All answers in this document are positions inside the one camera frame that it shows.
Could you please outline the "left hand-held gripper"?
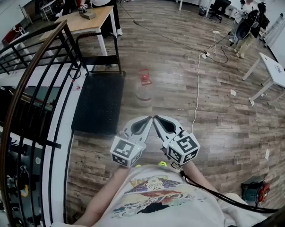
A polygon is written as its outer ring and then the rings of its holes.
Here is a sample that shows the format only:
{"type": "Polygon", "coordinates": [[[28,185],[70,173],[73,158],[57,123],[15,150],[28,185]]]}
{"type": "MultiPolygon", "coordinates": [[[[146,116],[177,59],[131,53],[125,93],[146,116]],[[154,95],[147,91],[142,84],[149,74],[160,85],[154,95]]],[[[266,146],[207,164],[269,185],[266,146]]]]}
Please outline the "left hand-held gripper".
{"type": "Polygon", "coordinates": [[[123,131],[114,137],[110,149],[112,161],[126,168],[132,167],[146,148],[145,141],[152,124],[152,116],[141,116],[129,120],[123,131]]]}

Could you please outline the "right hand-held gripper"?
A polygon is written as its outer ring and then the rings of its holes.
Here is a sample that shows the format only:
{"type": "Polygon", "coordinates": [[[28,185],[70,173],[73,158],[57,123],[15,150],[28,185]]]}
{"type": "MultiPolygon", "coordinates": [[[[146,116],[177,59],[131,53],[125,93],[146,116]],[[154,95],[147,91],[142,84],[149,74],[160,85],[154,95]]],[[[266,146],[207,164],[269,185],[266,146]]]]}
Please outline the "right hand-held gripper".
{"type": "Polygon", "coordinates": [[[155,115],[153,125],[158,137],[162,140],[162,146],[167,146],[166,155],[179,165],[184,165],[193,160],[199,150],[200,144],[193,133],[188,133],[183,126],[174,118],[155,115]],[[179,133],[167,143],[166,133],[179,133]]]}

